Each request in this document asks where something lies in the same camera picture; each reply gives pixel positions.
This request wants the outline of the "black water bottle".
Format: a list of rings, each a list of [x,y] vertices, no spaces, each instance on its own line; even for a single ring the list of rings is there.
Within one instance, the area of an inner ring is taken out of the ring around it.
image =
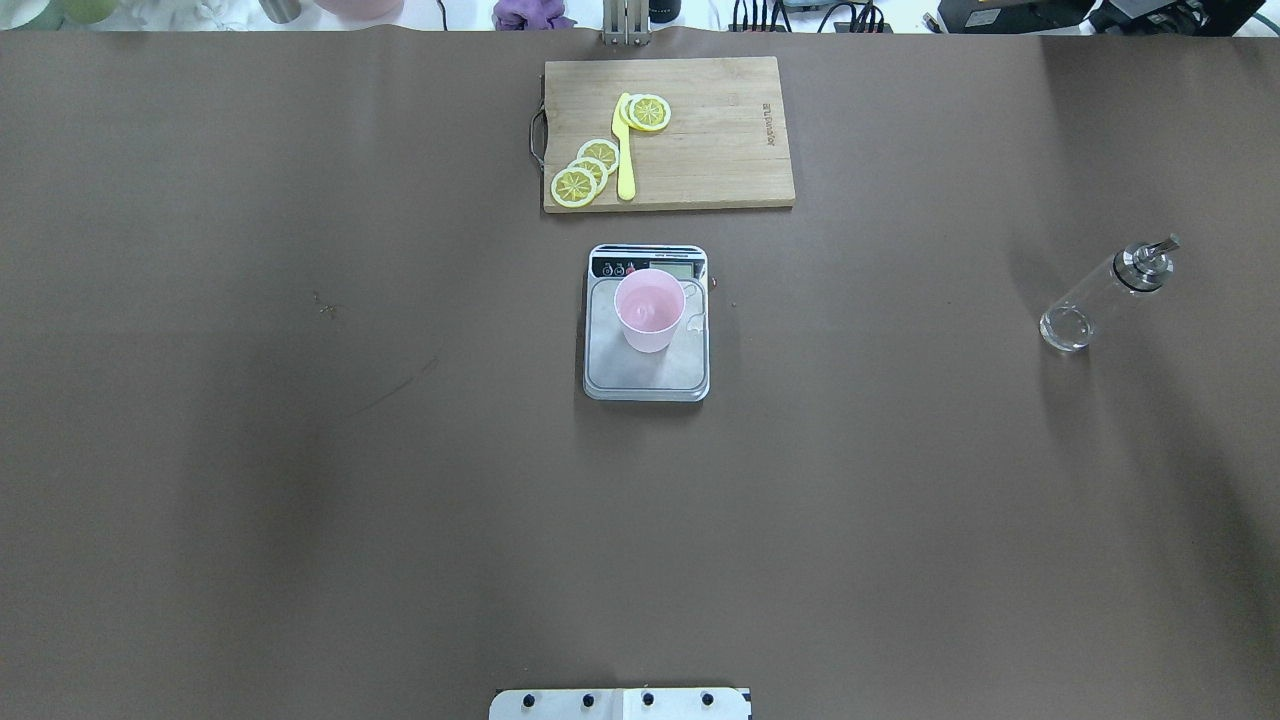
[[[649,0],[648,17],[654,24],[668,24],[681,13],[681,0]]]

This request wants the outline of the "glass sauce dispenser bottle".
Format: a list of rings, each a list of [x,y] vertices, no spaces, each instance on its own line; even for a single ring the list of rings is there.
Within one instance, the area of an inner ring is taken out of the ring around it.
[[[1039,336],[1052,348],[1079,352],[1091,346],[1111,316],[1161,291],[1172,278],[1176,234],[1120,249],[1039,316]]]

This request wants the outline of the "yellow plastic knife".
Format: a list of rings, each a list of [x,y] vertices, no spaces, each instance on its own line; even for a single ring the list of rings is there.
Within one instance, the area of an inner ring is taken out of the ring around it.
[[[618,146],[616,169],[616,192],[620,201],[630,202],[636,195],[634,164],[630,147],[631,126],[626,119],[631,95],[621,94],[613,110],[611,132]]]

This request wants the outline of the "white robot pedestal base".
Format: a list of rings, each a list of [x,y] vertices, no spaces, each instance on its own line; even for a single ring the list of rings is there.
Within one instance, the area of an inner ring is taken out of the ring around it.
[[[749,689],[635,687],[508,689],[492,700],[489,719],[751,719]]]

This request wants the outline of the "black power strip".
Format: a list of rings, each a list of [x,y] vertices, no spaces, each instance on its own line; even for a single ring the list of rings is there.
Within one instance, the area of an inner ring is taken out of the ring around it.
[[[891,35],[877,1],[732,1],[724,29],[737,33]]]

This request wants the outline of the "purple cloth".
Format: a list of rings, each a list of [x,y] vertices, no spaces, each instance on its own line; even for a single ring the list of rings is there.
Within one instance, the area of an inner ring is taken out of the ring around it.
[[[570,29],[577,22],[564,14],[559,0],[502,0],[493,8],[498,31]]]

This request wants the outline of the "lemon slice by knife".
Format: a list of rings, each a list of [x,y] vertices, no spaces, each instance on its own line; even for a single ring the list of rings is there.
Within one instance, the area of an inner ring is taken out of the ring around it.
[[[654,94],[628,95],[622,105],[623,122],[641,132],[663,131],[672,119],[671,105]]]

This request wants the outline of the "pink plastic cup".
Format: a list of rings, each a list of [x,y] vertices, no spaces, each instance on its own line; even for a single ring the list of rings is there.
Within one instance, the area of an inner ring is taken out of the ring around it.
[[[614,292],[614,314],[631,348],[655,354],[669,346],[686,302],[684,284],[676,275],[648,268],[620,282]]]

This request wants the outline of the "aluminium frame post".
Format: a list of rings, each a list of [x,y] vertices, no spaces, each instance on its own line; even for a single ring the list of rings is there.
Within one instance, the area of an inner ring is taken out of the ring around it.
[[[641,47],[650,42],[650,3],[648,0],[604,0],[602,3],[602,42],[609,47]]]

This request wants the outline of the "green cup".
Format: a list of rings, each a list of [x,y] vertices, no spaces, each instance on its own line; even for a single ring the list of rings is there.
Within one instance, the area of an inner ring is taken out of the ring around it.
[[[69,20],[82,26],[91,26],[108,19],[119,6],[119,1],[65,0],[61,5]]]

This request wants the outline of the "silver kitchen scale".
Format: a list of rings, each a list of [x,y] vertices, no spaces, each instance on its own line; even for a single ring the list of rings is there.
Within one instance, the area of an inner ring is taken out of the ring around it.
[[[671,342],[644,352],[625,336],[614,296],[625,277],[655,268],[685,304]],[[691,245],[602,243],[588,255],[582,302],[585,395],[600,401],[699,402],[710,388],[707,254]]]

